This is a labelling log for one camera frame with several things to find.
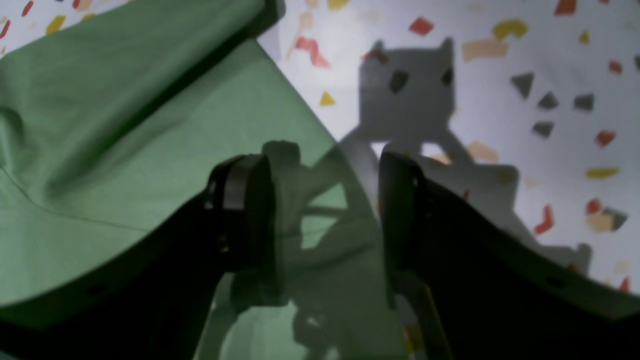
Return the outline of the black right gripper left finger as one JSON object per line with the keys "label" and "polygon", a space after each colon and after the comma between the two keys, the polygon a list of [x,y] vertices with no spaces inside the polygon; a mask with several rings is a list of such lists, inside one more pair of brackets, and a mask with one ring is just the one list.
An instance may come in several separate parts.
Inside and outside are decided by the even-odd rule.
{"label": "black right gripper left finger", "polygon": [[226,273],[275,269],[270,160],[239,155],[139,243],[52,291],[1,308],[20,360],[191,360]]}

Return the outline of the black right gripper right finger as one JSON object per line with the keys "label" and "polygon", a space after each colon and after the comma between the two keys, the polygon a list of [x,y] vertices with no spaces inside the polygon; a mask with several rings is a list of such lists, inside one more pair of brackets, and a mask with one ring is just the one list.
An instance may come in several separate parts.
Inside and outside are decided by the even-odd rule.
{"label": "black right gripper right finger", "polygon": [[413,159],[385,152],[378,194],[391,287],[428,360],[637,360],[639,298],[539,256]]}

